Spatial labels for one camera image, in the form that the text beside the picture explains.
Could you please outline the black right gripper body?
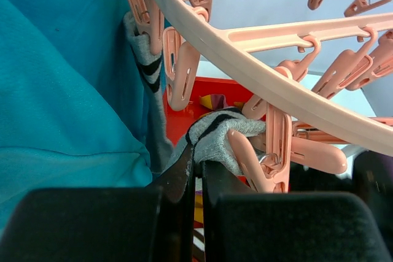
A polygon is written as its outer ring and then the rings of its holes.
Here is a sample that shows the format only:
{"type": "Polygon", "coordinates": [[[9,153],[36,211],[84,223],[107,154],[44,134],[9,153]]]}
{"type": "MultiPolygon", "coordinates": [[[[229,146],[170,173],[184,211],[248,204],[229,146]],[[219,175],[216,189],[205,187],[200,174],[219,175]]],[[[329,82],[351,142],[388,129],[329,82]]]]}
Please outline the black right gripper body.
{"type": "Polygon", "coordinates": [[[392,231],[391,156],[362,152],[353,161],[352,176],[345,178],[294,164],[290,170],[290,190],[353,193],[369,207],[381,231],[392,231]]]}

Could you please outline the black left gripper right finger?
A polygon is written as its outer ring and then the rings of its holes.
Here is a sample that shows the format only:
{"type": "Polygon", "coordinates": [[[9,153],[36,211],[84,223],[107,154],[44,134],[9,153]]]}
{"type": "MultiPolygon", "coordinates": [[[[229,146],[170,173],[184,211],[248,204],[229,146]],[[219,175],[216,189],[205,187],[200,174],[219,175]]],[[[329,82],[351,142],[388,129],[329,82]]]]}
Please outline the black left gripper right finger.
{"type": "Polygon", "coordinates": [[[390,261],[370,210],[349,193],[258,193],[201,166],[206,261],[390,261]]]}

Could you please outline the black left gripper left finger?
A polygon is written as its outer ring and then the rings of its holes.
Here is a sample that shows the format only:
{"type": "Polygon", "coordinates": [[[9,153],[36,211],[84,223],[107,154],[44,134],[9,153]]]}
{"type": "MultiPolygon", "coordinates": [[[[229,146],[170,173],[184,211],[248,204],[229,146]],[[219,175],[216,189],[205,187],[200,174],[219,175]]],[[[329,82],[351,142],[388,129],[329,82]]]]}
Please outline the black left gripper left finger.
{"type": "Polygon", "coordinates": [[[144,188],[28,193],[1,239],[2,261],[191,261],[192,148],[144,188]]]}

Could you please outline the pink round clip hanger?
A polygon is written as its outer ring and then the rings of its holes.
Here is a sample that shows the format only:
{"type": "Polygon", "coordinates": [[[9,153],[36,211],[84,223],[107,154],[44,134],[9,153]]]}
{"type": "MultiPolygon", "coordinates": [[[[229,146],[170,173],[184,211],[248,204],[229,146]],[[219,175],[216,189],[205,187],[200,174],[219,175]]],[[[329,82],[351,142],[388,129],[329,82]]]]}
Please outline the pink round clip hanger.
{"type": "Polygon", "coordinates": [[[363,73],[367,56],[380,31],[392,28],[392,14],[381,13],[333,20],[303,21],[236,29],[217,29],[209,20],[212,0],[128,0],[141,34],[149,36],[152,53],[162,53],[166,66],[168,101],[182,110],[189,103],[201,56],[247,88],[257,107],[244,106],[245,116],[264,123],[262,134],[247,139],[232,131],[229,141],[235,158],[253,189],[262,193],[288,191],[292,147],[310,148],[306,165],[340,173],[344,163],[330,165],[336,148],[293,135],[292,119],[347,143],[385,155],[392,154],[392,128],[348,111],[328,100],[363,73]],[[335,75],[322,81],[316,92],[303,88],[295,71],[272,69],[254,57],[255,52],[296,46],[299,51],[326,40],[357,37],[362,47],[345,51],[333,63],[335,75]]]}

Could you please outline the grey striped sock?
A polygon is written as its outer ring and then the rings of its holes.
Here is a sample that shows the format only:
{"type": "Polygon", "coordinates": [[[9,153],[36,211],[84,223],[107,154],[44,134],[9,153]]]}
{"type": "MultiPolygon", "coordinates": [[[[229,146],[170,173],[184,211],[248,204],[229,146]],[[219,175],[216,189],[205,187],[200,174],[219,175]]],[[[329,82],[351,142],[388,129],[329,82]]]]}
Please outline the grey striped sock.
{"type": "Polygon", "coordinates": [[[173,152],[173,145],[166,134],[166,117],[163,107],[163,87],[161,85],[161,53],[150,52],[150,37],[137,30],[132,12],[123,17],[126,38],[147,94],[147,137],[146,147],[150,154],[150,170],[154,176],[161,174],[173,152]]]}
{"type": "Polygon", "coordinates": [[[190,145],[195,163],[216,161],[222,163],[234,175],[242,175],[228,143],[227,133],[231,129],[246,137],[252,137],[265,131],[265,123],[246,118],[236,107],[208,113],[195,121],[180,138],[164,170],[169,169],[181,157],[186,146],[190,145]]]}

